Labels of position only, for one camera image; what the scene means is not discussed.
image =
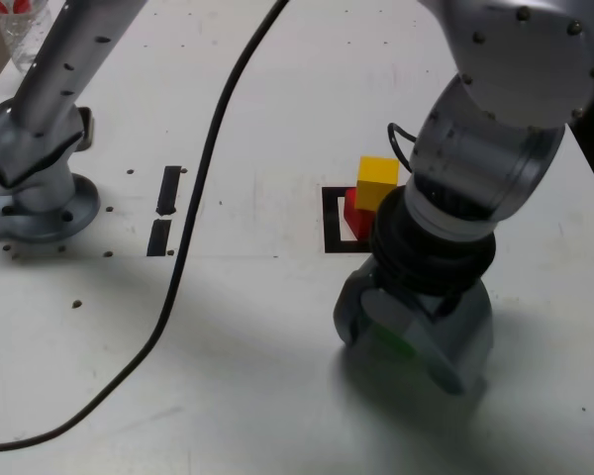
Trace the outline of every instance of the black cable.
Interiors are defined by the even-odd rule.
[[[405,156],[405,153],[403,153],[403,150],[400,149],[400,145],[398,144],[398,139],[396,139],[395,133],[400,134],[401,136],[403,136],[405,139],[407,139],[411,143],[415,143],[416,138],[414,136],[412,136],[411,134],[408,134],[407,132],[405,132],[402,127],[400,127],[397,124],[394,124],[393,122],[389,126],[387,126],[387,136],[389,137],[389,142],[392,144],[394,153],[398,157],[398,160],[407,169],[407,171],[409,171],[411,173],[412,167],[410,166],[409,160]]]
[[[222,121],[225,117],[225,113],[227,112],[227,106],[229,105],[229,101],[231,96],[236,89],[236,85],[238,84],[238,80],[242,76],[245,68],[247,67],[248,61],[252,57],[253,53],[263,40],[270,27],[272,27],[279,14],[282,12],[284,7],[288,4],[290,0],[277,0],[273,7],[270,9],[270,12],[266,15],[262,23],[259,25],[255,33],[253,34],[252,38],[249,40],[247,47],[242,52],[242,55],[238,59],[238,62],[234,66],[234,69],[231,71],[229,79],[227,79],[227,83],[225,84],[225,88],[223,89],[222,95],[220,96],[220,100],[218,101],[218,106],[216,106],[216,112],[214,113],[214,118],[211,122],[211,127],[209,128],[209,134],[205,141],[205,147],[202,152],[202,157],[200,158],[200,164],[198,165],[198,173],[196,175],[196,181],[194,183],[194,189],[191,193],[191,201],[189,202],[189,210],[187,211],[187,217],[185,218],[185,227],[182,232],[182,239],[180,240],[180,249],[178,250],[178,256],[176,258],[176,263],[174,264],[174,270],[171,274],[171,281],[169,283],[169,288],[167,289],[167,295],[165,297],[165,301],[162,305],[162,310],[160,312],[160,317],[158,318],[158,322],[154,327],[151,335],[149,336],[148,341],[144,345],[143,348],[137,353],[137,355],[128,363],[128,365],[121,370],[121,372],[110,382],[108,386],[103,388],[103,390],[95,396],[95,398],[90,401],[81,411],[79,411],[75,416],[73,416],[69,421],[62,424],[61,426],[50,430],[46,433],[41,435],[36,435],[35,437],[26,438],[23,440],[16,440],[14,442],[6,442],[0,443],[0,452],[6,452],[10,450],[19,450],[21,448],[31,447],[33,445],[39,445],[41,443],[47,442],[52,440],[60,435],[68,432],[81,421],[86,419],[92,413],[97,406],[99,406],[103,401],[110,396],[110,394],[119,387],[124,380],[132,374],[132,372],[139,367],[141,363],[148,357],[151,351],[154,349],[158,340],[162,336],[165,327],[167,326],[167,322],[169,321],[169,316],[171,314],[171,309],[174,306],[174,301],[176,300],[176,293],[178,292],[178,287],[180,285],[180,280],[182,278],[182,273],[185,268],[185,261],[187,260],[187,253],[189,251],[189,244],[191,242],[191,235],[194,231],[194,225],[196,223],[196,215],[198,214],[198,208],[200,207],[200,200],[202,198],[202,194],[205,188],[205,182],[207,181],[207,174],[209,173],[209,165],[211,164],[211,157],[214,152],[214,148],[216,146],[216,140],[218,138],[218,132],[220,131],[220,126],[222,125]]]

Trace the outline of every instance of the red block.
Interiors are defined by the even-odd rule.
[[[352,230],[356,240],[368,240],[369,231],[372,228],[376,213],[373,211],[358,210],[356,207],[356,188],[346,191],[346,203],[344,205],[344,218]]]

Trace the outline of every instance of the yellow block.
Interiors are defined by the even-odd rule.
[[[395,158],[362,156],[356,181],[356,208],[377,211],[387,194],[398,185],[398,167]]]

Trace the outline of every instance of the white table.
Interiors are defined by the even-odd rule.
[[[71,166],[115,211],[66,253],[0,243],[0,441],[63,423],[144,344],[173,264],[146,257],[163,168],[190,170],[176,249],[218,95],[271,3],[153,0],[79,99],[96,138]],[[386,124],[416,133],[454,72],[413,0],[293,1],[230,106],[162,341],[77,428],[0,454],[0,475],[594,474],[594,176],[570,131],[496,233],[479,391],[443,395],[334,330],[365,256],[324,254],[321,187],[391,156]],[[8,65],[0,102],[19,80]]]

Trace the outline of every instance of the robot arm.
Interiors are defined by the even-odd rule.
[[[554,129],[594,101],[594,0],[420,0],[466,91],[501,124]]]
[[[460,393],[492,347],[480,277],[493,231],[532,195],[565,124],[594,102],[594,0],[420,0],[458,68],[416,140],[412,177],[381,205],[373,255],[335,308],[354,343],[378,323],[410,343],[433,379]]]
[[[15,97],[0,105],[0,239],[56,241],[97,215],[96,187],[68,168],[84,135],[74,102],[146,2],[67,1]]]

